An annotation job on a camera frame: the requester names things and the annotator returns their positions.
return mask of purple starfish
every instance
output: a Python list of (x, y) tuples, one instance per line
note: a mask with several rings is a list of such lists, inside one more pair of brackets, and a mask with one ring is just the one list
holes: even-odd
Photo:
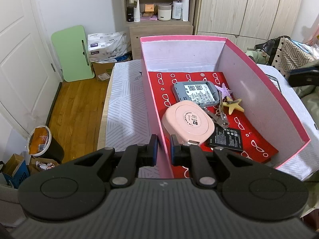
[(215, 85), (215, 87), (217, 88), (218, 91), (221, 92), (222, 99), (224, 99), (225, 97), (231, 97), (230, 94), (232, 93), (232, 91), (228, 90), (224, 83), (222, 83), (221, 87), (217, 85)]

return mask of red paper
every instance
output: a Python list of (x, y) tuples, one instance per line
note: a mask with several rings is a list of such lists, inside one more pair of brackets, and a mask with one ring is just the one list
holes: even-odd
[[(152, 84), (156, 107), (159, 113), (159, 118), (162, 119), (166, 109), (175, 104), (177, 101), (173, 94), (173, 84), (182, 81), (211, 81), (213, 84), (221, 86), (228, 84), (222, 72), (148, 72)], [(216, 113), (218, 107), (209, 107), (211, 112)], [(278, 153), (271, 144), (269, 144), (258, 131), (250, 124), (243, 112), (234, 110), (232, 115), (228, 114), (228, 108), (224, 107), (224, 111), (229, 120), (229, 127), (241, 130), (244, 152), (241, 154), (244, 157), (251, 158), (259, 163), (268, 161), (273, 155)], [(170, 142), (165, 138), (166, 146), (170, 149)], [(211, 148), (203, 143), (201, 146), (204, 151), (212, 151)], [(172, 166), (174, 178), (188, 177), (188, 169), (185, 167)]]

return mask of shelf board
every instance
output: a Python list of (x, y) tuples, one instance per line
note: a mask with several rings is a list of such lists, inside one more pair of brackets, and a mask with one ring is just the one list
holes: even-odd
[(184, 22), (182, 20), (179, 20), (179, 21), (175, 21), (175, 20), (172, 20), (170, 19), (169, 21), (159, 21), (159, 20), (156, 20), (156, 21), (140, 21), (140, 22), (126, 22), (126, 26), (127, 27), (130, 27), (130, 26), (143, 26), (143, 25), (160, 25), (160, 24), (180, 24), (180, 25), (190, 25), (190, 22), (187, 21), (187, 22)]

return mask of yellow starfish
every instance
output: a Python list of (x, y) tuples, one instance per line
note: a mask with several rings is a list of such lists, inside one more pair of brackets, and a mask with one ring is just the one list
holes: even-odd
[(227, 102), (223, 102), (223, 105), (224, 105), (224, 107), (228, 107), (229, 108), (229, 115), (232, 115), (232, 112), (234, 110), (238, 110), (238, 111), (244, 112), (244, 109), (239, 106), (239, 103), (242, 101), (242, 99), (237, 99), (238, 102), (230, 103), (230, 104), (229, 104), (229, 102), (233, 101), (232, 98), (226, 97), (226, 99), (227, 99)]

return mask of pink round case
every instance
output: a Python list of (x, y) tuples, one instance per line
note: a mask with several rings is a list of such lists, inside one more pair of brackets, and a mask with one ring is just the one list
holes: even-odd
[(162, 118), (163, 131), (175, 134), (181, 144), (201, 145), (215, 130), (212, 119), (194, 102), (181, 101), (170, 106)]

